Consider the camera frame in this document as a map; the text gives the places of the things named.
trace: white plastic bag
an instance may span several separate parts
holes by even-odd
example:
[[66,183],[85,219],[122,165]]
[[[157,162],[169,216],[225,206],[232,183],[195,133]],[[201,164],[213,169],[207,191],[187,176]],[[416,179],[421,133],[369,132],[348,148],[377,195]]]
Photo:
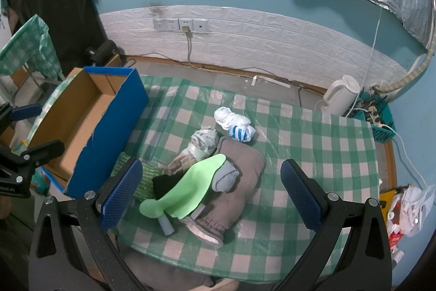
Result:
[[235,114],[225,106],[215,110],[214,118],[217,124],[237,141],[248,142],[256,132],[250,126],[250,120],[243,115]]
[[424,191],[415,186],[406,189],[400,210],[402,234],[413,237],[422,229],[435,199],[435,189],[434,185],[428,186]]

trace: cardboard box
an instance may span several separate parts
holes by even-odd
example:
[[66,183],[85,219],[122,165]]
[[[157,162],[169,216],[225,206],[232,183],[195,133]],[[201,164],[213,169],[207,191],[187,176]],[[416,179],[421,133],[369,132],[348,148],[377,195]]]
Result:
[[38,126],[29,148],[60,139],[61,157],[44,166],[64,194],[78,198],[110,176],[148,97],[136,69],[85,67]]

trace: power outlet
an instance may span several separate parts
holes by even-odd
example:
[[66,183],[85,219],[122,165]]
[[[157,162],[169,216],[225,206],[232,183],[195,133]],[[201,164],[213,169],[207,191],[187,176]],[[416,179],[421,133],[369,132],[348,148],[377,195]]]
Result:
[[207,19],[194,19],[193,32],[209,32]]
[[192,19],[179,19],[180,30],[182,30],[184,26],[187,26],[189,28],[189,31],[193,32],[193,20]]
[[166,19],[167,31],[180,31],[179,22],[177,19]]
[[166,31],[165,19],[153,19],[154,29],[157,31]]

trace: beige hose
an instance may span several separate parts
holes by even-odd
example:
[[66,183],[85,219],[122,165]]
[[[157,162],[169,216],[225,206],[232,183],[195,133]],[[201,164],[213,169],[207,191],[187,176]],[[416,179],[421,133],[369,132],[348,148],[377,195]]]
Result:
[[430,61],[433,57],[433,54],[436,50],[436,29],[435,29],[435,22],[433,22],[433,35],[432,40],[430,43],[429,50],[427,52],[426,58],[424,58],[424,61],[412,72],[410,72],[407,76],[405,76],[403,79],[400,79],[398,82],[395,82],[391,85],[385,85],[380,87],[379,85],[374,86],[374,90],[376,93],[390,93],[391,91],[400,89],[404,87],[405,85],[409,84],[412,80],[415,80],[424,70],[429,66]]

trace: green checkered cloth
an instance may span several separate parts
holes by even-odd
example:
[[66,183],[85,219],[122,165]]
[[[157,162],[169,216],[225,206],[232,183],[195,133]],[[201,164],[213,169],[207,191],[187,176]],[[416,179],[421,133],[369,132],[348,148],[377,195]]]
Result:
[[25,63],[32,72],[57,80],[62,74],[49,27],[37,15],[32,16],[0,51],[0,76],[14,74]]
[[[133,201],[115,232],[145,255],[217,277],[277,282],[314,236],[280,181],[284,160],[295,159],[325,191],[334,191],[344,200],[364,202],[379,195],[376,149],[367,122],[202,87],[189,80],[141,79],[150,101],[125,146],[129,156],[154,167],[167,165],[201,126],[210,125],[225,135],[213,115],[220,106],[227,106],[251,120],[256,134],[248,144],[267,162],[259,188],[241,219],[225,233],[221,248],[201,243],[175,219],[176,233],[165,236],[157,220],[141,215],[139,203]],[[348,232],[343,229],[323,274],[333,272]]]

